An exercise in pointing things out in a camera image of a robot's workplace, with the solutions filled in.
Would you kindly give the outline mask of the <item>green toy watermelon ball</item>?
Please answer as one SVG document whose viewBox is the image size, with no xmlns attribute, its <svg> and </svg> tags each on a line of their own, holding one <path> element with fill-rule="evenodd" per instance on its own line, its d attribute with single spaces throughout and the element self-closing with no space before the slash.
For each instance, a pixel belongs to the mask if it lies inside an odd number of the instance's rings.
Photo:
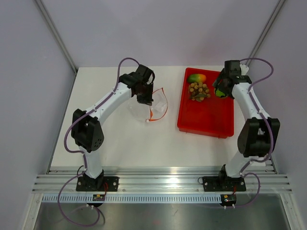
<svg viewBox="0 0 307 230">
<path fill-rule="evenodd" d="M 218 98 L 226 98 L 227 97 L 227 95 L 224 92 L 220 91 L 218 88 L 214 89 L 214 94 Z"/>
</svg>

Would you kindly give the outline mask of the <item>clear orange zip top bag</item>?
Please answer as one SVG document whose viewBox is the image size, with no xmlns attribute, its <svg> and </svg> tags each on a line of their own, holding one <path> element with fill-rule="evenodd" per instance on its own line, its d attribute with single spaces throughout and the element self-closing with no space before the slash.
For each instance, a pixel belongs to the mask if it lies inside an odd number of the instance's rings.
<svg viewBox="0 0 307 230">
<path fill-rule="evenodd" d="M 168 100 L 164 88 L 153 91 L 152 105 L 141 104 L 131 99 L 127 108 L 132 117 L 139 122 L 150 123 L 161 120 L 168 111 Z"/>
</svg>

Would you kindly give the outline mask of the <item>green orange toy mango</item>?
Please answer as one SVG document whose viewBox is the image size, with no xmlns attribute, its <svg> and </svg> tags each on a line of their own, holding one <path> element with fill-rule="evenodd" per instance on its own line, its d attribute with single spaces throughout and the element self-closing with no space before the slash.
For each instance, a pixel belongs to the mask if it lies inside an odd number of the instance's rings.
<svg viewBox="0 0 307 230">
<path fill-rule="evenodd" d="M 199 82 L 202 82 L 202 83 L 205 83 L 206 82 L 206 76 L 204 74 L 191 74 L 188 76 L 187 78 L 187 82 L 188 83 L 199 83 Z"/>
</svg>

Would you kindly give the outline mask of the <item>brown toy longan bunch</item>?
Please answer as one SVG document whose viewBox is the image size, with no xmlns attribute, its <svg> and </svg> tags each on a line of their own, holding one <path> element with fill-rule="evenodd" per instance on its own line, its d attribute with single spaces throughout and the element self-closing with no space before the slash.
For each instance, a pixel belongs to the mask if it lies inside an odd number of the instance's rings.
<svg viewBox="0 0 307 230">
<path fill-rule="evenodd" d="M 210 90 L 207 84 L 202 82 L 194 82 L 189 84 L 189 99 L 192 101 L 202 102 L 206 98 L 210 98 Z"/>
</svg>

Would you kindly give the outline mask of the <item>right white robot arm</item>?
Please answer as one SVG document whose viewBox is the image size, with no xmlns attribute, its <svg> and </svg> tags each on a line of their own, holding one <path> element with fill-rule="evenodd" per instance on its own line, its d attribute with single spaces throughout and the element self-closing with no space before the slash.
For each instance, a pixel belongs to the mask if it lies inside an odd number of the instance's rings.
<svg viewBox="0 0 307 230">
<path fill-rule="evenodd" d="M 263 163 L 275 148 L 280 121 L 272 118 L 261 106 L 254 93 L 254 82 L 242 73 L 240 60 L 228 60 L 213 83 L 214 94 L 237 101 L 245 123 L 237 139 L 238 151 L 222 166 L 218 176 L 204 182 L 204 190 L 245 191 L 245 169 L 253 163 Z"/>
</svg>

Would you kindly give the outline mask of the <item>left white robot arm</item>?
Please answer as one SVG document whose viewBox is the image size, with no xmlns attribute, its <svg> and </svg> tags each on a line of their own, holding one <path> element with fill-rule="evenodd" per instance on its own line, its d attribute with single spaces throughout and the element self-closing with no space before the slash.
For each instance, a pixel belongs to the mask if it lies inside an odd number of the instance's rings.
<svg viewBox="0 0 307 230">
<path fill-rule="evenodd" d="M 78 179 L 78 191 L 99 191 L 106 188 L 104 170 L 98 149 L 104 142 L 102 124 L 124 102 L 135 96 L 144 105 L 153 103 L 154 72 L 139 65 L 134 72 L 119 76 L 108 95 L 88 110 L 77 109 L 72 115 L 71 137 L 83 155 L 84 172 Z"/>
</svg>

